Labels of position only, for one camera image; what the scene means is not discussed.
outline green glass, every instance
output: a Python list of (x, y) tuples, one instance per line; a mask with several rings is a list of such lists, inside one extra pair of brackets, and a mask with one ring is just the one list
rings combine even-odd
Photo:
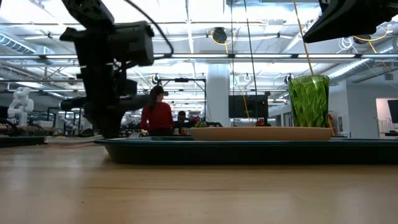
[(289, 81), (295, 127), (329, 127), (329, 77), (311, 75)]

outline white pillar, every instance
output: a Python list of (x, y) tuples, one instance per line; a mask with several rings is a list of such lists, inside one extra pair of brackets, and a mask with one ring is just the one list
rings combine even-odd
[(224, 127), (230, 127), (228, 114), (229, 65), (210, 64), (206, 84), (206, 117), (212, 122), (220, 122)]

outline wooden plate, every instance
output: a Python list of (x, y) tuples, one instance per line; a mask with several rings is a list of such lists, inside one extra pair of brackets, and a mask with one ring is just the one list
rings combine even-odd
[(191, 128), (195, 141), (328, 141), (331, 128), (225, 127)]

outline table surface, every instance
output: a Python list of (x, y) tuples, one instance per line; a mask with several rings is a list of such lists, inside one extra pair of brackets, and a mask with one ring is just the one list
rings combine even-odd
[(0, 149), (0, 223), (375, 224), (398, 167), (113, 164), (104, 147)]

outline woman in red shirt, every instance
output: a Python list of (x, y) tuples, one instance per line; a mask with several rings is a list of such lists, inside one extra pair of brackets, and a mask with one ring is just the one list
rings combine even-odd
[(158, 85), (153, 87), (149, 96), (151, 103), (142, 109), (141, 128), (148, 131), (150, 136), (172, 136), (174, 124), (172, 110), (167, 103), (162, 102), (163, 88)]

